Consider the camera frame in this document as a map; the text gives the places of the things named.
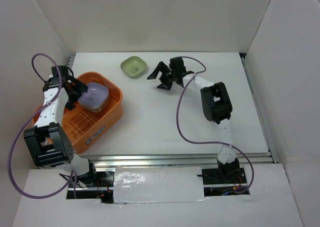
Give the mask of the purple plate top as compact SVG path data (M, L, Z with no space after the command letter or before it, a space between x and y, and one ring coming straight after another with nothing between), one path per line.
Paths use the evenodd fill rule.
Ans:
M78 99L78 103L82 107L107 105L110 98L110 91L106 86L97 82L89 82L86 85L88 86L87 92Z

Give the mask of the green plate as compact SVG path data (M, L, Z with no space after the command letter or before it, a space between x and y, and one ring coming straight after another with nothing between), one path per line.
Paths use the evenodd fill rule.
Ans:
M148 66L142 58L130 56L120 64L120 68L129 78L136 79L147 71Z

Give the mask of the cream plate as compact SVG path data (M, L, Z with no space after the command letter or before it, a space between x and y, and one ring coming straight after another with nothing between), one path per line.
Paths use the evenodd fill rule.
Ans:
M93 113L98 113L98 112L101 112L104 108L106 107L105 104L102 104L102 105L99 105L99 106L87 106L87 105L84 105L83 108L90 111L90 112L93 112Z

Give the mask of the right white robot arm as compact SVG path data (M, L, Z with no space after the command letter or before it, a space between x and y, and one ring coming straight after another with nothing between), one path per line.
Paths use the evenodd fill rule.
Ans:
M157 86L158 89L169 91L174 83L183 88L175 114L177 131L186 142L194 145L220 145L217 154L217 174L203 175L202 177L229 183L239 171L240 163L236 150L232 147L230 119L233 106L226 85L223 82L211 82L199 77L198 74L204 73L207 68L202 62L193 57L187 58L202 65L203 70L198 72L187 70L183 61L184 58L184 56L173 57L169 60L169 65L160 61L147 79L154 80L158 74L161 74L159 78L160 84ZM179 111L187 88L200 95L204 117L219 128L222 141L192 141L183 135L179 123Z

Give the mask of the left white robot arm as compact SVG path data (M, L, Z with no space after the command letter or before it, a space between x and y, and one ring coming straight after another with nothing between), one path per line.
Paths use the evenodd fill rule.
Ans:
M36 114L37 121L24 131L23 138L38 168L74 170L77 186L92 187L99 180L94 164L75 153L71 139L63 130L65 110L74 110L78 99L88 88L74 77L67 66L53 66L51 71L52 76L42 88L44 109Z

